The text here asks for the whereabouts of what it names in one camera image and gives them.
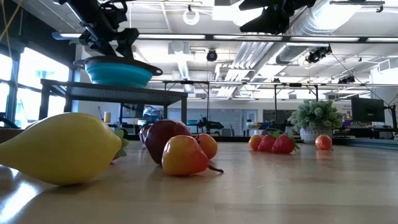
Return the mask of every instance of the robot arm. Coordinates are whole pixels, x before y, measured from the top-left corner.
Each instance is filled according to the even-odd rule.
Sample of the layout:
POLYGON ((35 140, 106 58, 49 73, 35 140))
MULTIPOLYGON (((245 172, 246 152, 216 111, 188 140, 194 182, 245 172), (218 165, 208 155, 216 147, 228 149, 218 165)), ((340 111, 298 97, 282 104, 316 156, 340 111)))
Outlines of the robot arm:
POLYGON ((118 32, 119 24, 127 21, 126 0, 108 1, 100 4, 97 0, 53 0, 55 4, 67 4, 80 20, 80 25, 86 28, 79 41, 89 45, 91 49, 104 55, 116 55, 110 42, 117 40, 116 49, 126 58, 133 58, 131 45, 138 38, 136 28, 127 28, 118 32), (112 2, 120 2, 123 9, 118 9, 112 2))

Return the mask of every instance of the red strawberry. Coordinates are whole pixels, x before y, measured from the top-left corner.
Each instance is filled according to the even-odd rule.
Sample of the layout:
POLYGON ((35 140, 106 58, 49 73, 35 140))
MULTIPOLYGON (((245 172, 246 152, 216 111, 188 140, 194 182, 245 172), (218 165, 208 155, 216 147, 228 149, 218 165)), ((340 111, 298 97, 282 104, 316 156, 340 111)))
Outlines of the red strawberry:
POLYGON ((273 153, 289 154, 294 150, 294 142, 287 136, 281 135, 272 147, 273 153))
POLYGON ((269 134, 266 134, 257 148, 258 151, 261 152, 272 152, 272 147, 274 145, 275 139, 269 134))

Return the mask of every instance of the blue bowl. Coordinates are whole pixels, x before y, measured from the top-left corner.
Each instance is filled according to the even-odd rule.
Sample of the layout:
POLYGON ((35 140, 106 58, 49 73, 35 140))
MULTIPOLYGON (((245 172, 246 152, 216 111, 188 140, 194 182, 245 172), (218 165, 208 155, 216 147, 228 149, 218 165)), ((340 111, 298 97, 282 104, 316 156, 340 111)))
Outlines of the blue bowl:
POLYGON ((98 56, 73 63, 85 69, 94 84, 145 88, 153 75, 163 71, 152 65, 131 58, 98 56))
POLYGON ((86 65, 86 72, 94 84, 145 88, 152 78, 150 71, 121 63, 86 65))

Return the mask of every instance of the monitor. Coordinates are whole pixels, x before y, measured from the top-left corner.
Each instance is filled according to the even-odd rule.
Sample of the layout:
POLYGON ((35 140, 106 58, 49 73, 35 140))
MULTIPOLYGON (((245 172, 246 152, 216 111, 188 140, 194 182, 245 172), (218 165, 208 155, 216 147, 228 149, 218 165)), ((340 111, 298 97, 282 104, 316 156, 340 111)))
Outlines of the monitor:
POLYGON ((353 121, 385 122, 384 101, 366 98, 351 98, 353 121))

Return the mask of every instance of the metal shelf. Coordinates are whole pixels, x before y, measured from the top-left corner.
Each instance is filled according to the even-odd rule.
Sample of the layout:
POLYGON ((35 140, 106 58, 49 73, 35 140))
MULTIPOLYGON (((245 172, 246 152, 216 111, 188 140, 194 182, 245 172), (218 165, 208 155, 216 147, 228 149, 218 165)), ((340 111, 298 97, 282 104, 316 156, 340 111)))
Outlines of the metal shelf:
POLYGON ((58 82, 46 79, 41 79, 41 84, 43 87, 39 119, 47 117, 49 95, 54 93, 65 97, 64 112, 72 110, 72 100, 85 100, 160 105, 164 106, 164 114, 167 117, 167 106, 182 101, 181 119, 186 123, 188 93, 80 82, 58 82))

